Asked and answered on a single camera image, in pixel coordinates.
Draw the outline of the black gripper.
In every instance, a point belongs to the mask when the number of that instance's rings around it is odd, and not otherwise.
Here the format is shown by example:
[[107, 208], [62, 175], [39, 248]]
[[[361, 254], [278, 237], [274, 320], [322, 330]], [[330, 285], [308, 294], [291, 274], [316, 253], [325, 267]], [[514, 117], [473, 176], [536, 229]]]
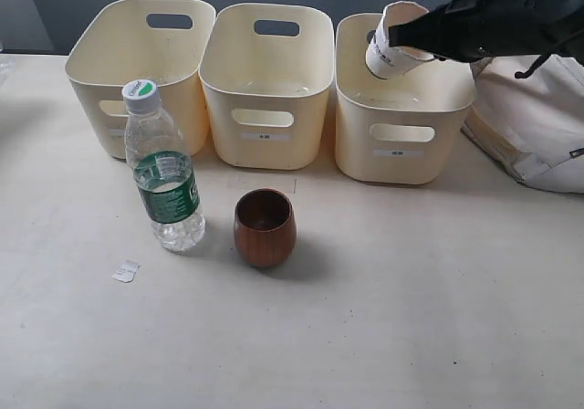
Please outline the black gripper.
[[440, 60], [547, 53], [583, 62], [583, 0], [452, 0], [404, 24], [387, 27], [391, 47]]

